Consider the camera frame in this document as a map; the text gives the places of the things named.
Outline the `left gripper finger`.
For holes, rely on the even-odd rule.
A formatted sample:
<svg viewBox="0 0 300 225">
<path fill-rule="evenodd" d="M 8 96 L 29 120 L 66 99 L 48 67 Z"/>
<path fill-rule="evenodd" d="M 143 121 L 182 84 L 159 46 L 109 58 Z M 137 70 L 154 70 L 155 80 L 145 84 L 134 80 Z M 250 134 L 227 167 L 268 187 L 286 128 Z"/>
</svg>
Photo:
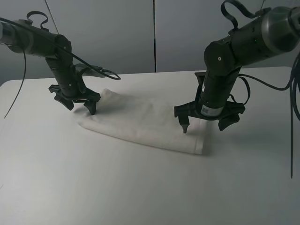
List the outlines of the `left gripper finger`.
<svg viewBox="0 0 300 225">
<path fill-rule="evenodd" d="M 72 110 L 74 108 L 74 103 L 72 100 L 64 99 L 63 97 L 56 95 L 54 99 L 64 105 L 68 110 Z"/>
<path fill-rule="evenodd" d="M 84 103 L 84 106 L 88 109 L 88 111 L 90 112 L 91 115 L 94 115 L 97 111 L 97 103 L 100 99 L 96 98 L 96 99 L 87 99 Z"/>
</svg>

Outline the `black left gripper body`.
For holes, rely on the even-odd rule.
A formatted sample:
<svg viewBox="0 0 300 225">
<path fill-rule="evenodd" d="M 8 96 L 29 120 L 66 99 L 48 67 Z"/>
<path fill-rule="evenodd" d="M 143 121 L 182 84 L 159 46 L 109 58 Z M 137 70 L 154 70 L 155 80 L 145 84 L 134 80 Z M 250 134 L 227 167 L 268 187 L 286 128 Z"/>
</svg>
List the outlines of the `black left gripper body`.
<svg viewBox="0 0 300 225">
<path fill-rule="evenodd" d="M 49 88 L 51 93 L 55 93 L 54 99 L 57 101 L 72 101 L 72 102 L 85 102 L 100 100 L 100 94 L 92 91 L 89 88 L 85 89 L 84 93 L 81 93 L 77 88 L 63 89 L 59 85 L 51 85 Z"/>
</svg>

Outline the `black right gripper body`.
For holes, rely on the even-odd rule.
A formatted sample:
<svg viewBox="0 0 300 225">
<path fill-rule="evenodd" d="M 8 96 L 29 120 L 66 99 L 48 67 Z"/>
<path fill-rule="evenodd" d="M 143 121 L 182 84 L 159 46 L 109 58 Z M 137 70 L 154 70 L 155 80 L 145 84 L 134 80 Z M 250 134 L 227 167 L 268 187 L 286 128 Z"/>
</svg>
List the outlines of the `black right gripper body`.
<svg viewBox="0 0 300 225">
<path fill-rule="evenodd" d="M 221 108 L 211 108 L 198 105 L 195 101 L 174 107 L 175 117 L 193 117 L 202 120 L 223 120 L 243 114 L 245 106 L 242 103 L 227 101 Z"/>
</svg>

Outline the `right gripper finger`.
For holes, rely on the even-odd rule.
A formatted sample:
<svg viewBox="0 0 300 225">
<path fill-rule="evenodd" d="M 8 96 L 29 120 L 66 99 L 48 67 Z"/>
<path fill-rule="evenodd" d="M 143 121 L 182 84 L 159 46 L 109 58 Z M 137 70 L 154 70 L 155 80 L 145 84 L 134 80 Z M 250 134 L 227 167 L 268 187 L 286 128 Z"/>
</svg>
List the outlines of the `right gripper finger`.
<svg viewBox="0 0 300 225">
<path fill-rule="evenodd" d="M 238 114 L 231 114 L 227 117 L 224 117 L 218 123 L 219 130 L 223 131 L 230 125 L 239 122 L 239 120 L 240 120 L 240 117 Z"/>
<path fill-rule="evenodd" d="M 186 134 L 189 126 L 188 116 L 178 116 L 179 124 L 182 127 L 183 133 Z"/>
</svg>

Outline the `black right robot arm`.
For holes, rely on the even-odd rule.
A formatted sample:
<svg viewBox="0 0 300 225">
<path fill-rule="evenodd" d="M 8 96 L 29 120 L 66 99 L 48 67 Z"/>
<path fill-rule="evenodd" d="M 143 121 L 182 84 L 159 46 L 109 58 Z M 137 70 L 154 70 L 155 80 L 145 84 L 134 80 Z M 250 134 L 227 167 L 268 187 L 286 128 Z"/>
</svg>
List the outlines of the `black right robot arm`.
<svg viewBox="0 0 300 225">
<path fill-rule="evenodd" d="M 221 5 L 221 12 L 232 22 L 233 29 L 227 37 L 211 42 L 205 49 L 207 71 L 196 74 L 199 85 L 195 100 L 174 108 L 174 116 L 183 132 L 187 131 L 191 117 L 218 120 L 220 130 L 237 123 L 245 105 L 230 102 L 228 98 L 241 68 L 290 52 L 300 41 L 298 7 L 263 8 L 251 13 L 237 0 L 232 0 L 231 4 L 251 22 L 239 27 L 225 4 Z"/>
</svg>

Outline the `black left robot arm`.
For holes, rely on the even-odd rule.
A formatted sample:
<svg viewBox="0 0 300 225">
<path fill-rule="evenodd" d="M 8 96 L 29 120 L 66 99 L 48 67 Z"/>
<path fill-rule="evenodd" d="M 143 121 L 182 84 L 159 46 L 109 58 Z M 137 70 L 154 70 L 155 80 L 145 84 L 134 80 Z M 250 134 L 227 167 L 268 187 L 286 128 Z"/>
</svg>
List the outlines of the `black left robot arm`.
<svg viewBox="0 0 300 225">
<path fill-rule="evenodd" d="M 63 35 L 53 34 L 47 28 L 32 25 L 31 15 L 27 19 L 10 21 L 0 20 L 0 42 L 15 53 L 45 58 L 57 84 L 51 85 L 49 91 L 55 93 L 54 99 L 68 110 L 75 103 L 83 103 L 91 115 L 96 113 L 100 94 L 88 89 L 83 81 L 83 73 L 94 69 L 86 63 L 73 64 L 72 46 Z"/>
</svg>

